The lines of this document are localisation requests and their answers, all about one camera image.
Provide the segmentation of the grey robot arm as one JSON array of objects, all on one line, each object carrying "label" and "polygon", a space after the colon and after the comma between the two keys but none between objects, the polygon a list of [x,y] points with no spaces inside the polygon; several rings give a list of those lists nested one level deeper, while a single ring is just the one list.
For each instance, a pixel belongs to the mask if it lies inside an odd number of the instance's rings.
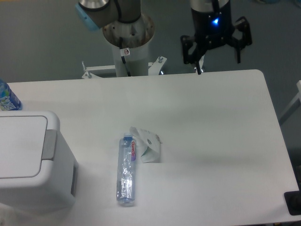
[{"label": "grey robot arm", "polygon": [[[79,18],[91,31],[102,30],[113,52],[116,75],[134,77],[158,75],[162,64],[149,65],[149,44],[155,33],[153,20],[142,13],[139,0],[80,0]],[[241,51],[252,44],[250,24],[245,17],[231,19],[228,0],[192,0],[195,33],[180,38],[183,62],[202,73],[207,51],[229,45],[240,62]]]}]

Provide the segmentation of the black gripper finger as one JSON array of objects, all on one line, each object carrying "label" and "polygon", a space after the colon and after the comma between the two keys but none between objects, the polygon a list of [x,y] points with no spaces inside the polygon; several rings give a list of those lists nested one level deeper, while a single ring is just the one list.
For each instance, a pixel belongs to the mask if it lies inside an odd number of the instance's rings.
[{"label": "black gripper finger", "polygon": [[252,41],[250,24],[245,16],[240,17],[234,23],[234,31],[238,31],[241,34],[240,38],[235,38],[232,35],[233,48],[236,52],[236,61],[241,63],[241,51],[246,47],[250,46]]},{"label": "black gripper finger", "polygon": [[182,35],[180,37],[182,46],[182,59],[186,65],[193,65],[195,71],[200,75],[204,72],[204,54],[200,52],[194,36]]}]

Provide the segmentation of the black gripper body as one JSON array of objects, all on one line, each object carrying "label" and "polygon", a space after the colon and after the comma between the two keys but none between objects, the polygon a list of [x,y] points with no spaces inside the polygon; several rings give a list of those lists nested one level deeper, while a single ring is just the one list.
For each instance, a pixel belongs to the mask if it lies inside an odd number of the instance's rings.
[{"label": "black gripper body", "polygon": [[211,50],[225,44],[233,45],[234,26],[230,5],[220,7],[220,11],[201,12],[192,9],[195,28],[195,42],[199,50]]}]

